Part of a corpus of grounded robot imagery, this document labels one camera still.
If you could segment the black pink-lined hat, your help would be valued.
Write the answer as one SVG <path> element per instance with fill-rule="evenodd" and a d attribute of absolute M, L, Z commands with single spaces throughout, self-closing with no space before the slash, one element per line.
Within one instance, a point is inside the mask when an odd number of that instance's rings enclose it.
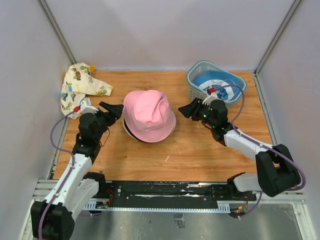
<path fill-rule="evenodd" d="M 146 143 L 146 144 L 154 144 L 154 143 L 161 142 L 161 141 L 165 140 L 166 138 L 168 138 L 168 137 L 171 135 L 171 133 L 175 130 L 175 128 L 173 128 L 169 135 L 167 135 L 165 138 L 162 138 L 162 139 L 160 139 L 160 140 L 156 140 L 156 141 L 144 141 L 144 140 L 141 140 L 140 138 L 136 137 L 136 136 L 130 131 L 130 129 L 128 128 L 128 125 L 127 125 L 127 123 L 126 123 L 126 121 L 125 121 L 124 118 L 122 119 L 122 126 L 123 126 L 123 129 L 125 130 L 125 132 L 126 132 L 131 138 L 135 139 L 135 140 L 138 141 L 138 142 Z"/>

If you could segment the pink bucket hat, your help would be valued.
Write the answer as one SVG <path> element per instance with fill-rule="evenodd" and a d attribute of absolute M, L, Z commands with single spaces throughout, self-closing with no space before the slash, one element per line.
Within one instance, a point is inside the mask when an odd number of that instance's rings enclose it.
<path fill-rule="evenodd" d="M 158 90 L 131 91 L 123 105 L 123 119 L 130 131 L 143 141 L 165 138 L 176 126 L 176 116 L 168 98 Z"/>

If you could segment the blue hat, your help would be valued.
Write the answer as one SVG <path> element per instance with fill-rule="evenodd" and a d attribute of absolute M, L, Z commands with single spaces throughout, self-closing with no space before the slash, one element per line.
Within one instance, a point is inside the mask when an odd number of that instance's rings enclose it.
<path fill-rule="evenodd" d="M 227 85 L 237 85 L 243 88 L 242 81 L 239 77 L 229 72 L 215 70 L 208 70 L 197 75 L 193 80 L 193 84 L 206 93 L 211 88 L 219 88 L 217 90 L 217 97 L 226 103 L 235 101 L 241 95 L 238 87 Z"/>

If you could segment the beige bucket hat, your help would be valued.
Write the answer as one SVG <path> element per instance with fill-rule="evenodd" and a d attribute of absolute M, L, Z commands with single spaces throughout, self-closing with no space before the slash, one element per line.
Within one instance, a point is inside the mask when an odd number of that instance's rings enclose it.
<path fill-rule="evenodd" d="M 126 132 L 130 137 L 132 137 L 133 139 L 135 139 L 136 141 L 141 142 L 141 143 L 146 143 L 146 144 L 150 144 L 150 143 L 151 143 L 151 142 L 143 141 L 143 140 L 137 138 L 137 137 L 130 131 L 130 129 L 128 128 L 128 126 L 127 126 L 126 121 L 125 121 L 124 118 L 122 119 L 122 126 L 123 126 L 123 129 L 125 130 L 125 132 Z"/>

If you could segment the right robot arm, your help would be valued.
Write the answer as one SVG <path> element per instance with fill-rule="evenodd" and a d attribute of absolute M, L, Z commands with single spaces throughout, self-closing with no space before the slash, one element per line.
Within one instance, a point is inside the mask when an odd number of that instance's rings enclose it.
<path fill-rule="evenodd" d="M 302 186 L 302 176 L 289 149 L 283 145 L 270 145 L 243 133 L 228 120 L 228 108 L 219 99 L 209 105 L 195 98 L 179 107 L 187 119 L 200 121 L 210 129 L 213 139 L 223 146 L 235 149 L 255 162 L 256 173 L 239 173 L 227 180 L 226 193 L 232 200 L 240 199 L 245 192 L 263 192 L 275 197 L 285 191 Z"/>

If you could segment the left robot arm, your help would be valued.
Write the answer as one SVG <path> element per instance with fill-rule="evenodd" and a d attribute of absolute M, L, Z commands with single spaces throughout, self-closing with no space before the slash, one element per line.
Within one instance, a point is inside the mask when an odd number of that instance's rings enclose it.
<path fill-rule="evenodd" d="M 39 240 L 69 240 L 75 222 L 92 197 L 107 193 L 106 178 L 102 173 L 90 172 L 102 144 L 103 134 L 122 116 L 123 104 L 99 103 L 102 111 L 85 97 L 67 114 L 80 113 L 79 132 L 62 176 L 42 201 L 30 208 L 32 234 Z"/>

